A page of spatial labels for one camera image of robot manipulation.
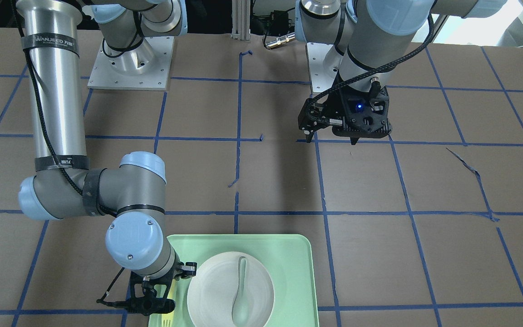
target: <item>metal base plate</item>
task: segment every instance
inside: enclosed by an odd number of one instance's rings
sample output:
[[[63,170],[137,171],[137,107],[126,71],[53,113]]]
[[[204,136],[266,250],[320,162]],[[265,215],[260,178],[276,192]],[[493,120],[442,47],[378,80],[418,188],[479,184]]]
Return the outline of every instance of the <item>metal base plate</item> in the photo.
[[[324,70],[324,58],[332,44],[307,43],[306,53],[308,54],[308,69],[312,82],[312,92],[321,93],[332,86],[334,77],[330,77]]]
[[[94,68],[88,81],[89,89],[145,89],[166,91],[168,73],[173,57],[174,37],[148,37],[156,59],[154,69],[139,75],[123,75],[117,72],[102,52],[102,45],[96,56]]]

